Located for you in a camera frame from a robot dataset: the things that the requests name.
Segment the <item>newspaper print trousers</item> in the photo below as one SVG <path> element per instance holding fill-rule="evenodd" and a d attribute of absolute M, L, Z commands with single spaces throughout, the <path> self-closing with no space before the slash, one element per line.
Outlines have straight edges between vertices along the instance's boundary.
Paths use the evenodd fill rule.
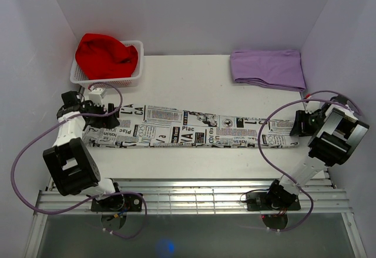
<path fill-rule="evenodd" d="M 119 126 L 88 127 L 83 141 L 90 147 L 109 148 L 293 148 L 298 138 L 290 136 L 293 120 L 237 117 L 178 110 L 153 105 L 124 105 Z"/>

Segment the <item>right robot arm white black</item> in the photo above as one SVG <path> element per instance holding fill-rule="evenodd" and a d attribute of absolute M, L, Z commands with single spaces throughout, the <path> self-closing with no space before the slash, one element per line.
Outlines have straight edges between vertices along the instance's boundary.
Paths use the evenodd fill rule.
<path fill-rule="evenodd" d="M 336 93 L 328 102 L 310 101 L 296 111 L 290 136 L 310 137 L 308 155 L 288 173 L 272 182 L 265 203 L 272 209 L 288 209 L 298 202 L 301 188 L 328 167 L 344 164 L 355 151 L 370 126 L 357 118 L 352 103 Z"/>

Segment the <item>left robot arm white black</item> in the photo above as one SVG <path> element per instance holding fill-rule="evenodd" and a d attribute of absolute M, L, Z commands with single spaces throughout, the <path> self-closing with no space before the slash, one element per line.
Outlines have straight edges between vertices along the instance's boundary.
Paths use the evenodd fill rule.
<path fill-rule="evenodd" d="M 89 99 L 77 91 L 61 94 L 63 105 L 56 117 L 63 125 L 59 127 L 53 146 L 43 151 L 43 159 L 62 196 L 78 195 L 97 198 L 95 202 L 104 209 L 117 211 L 124 204 L 124 195 L 112 179 L 100 176 L 93 157 L 83 142 L 85 129 L 113 129 L 120 125 L 114 104 L 103 104 L 105 89 L 96 88 Z"/>

